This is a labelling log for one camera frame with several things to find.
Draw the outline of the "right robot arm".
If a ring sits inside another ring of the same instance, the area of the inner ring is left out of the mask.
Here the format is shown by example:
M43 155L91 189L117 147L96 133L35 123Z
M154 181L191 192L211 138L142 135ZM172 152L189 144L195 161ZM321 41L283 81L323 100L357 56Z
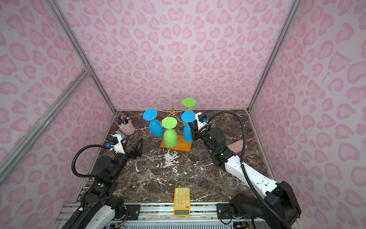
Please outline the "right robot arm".
M188 123L184 133L192 141L201 141L217 167L240 179L254 192L253 198L237 194L225 209L218 210L220 219L260 218L272 229L289 229L295 223L301 209L291 186L285 181L272 180L246 164L226 145L222 129L210 127L204 119Z

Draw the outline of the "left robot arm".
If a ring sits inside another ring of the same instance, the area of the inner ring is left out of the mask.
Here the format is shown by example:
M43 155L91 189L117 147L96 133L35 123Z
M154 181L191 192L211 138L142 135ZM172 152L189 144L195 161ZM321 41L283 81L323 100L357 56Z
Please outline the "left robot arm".
M124 151L126 144L121 140L113 140L107 146L92 144L81 148L71 163L72 173L81 178L93 178L91 187L80 197L80 205L64 224L64 229L103 229L113 219L126 220L129 217L124 199L114 195L118 186L117 179L127 165L129 159L137 159L143 154L141 138L132 146L132 150ZM102 156L97 159L94 174L81 174L76 170L76 162L82 152L90 148L103 148L111 151L115 159Z

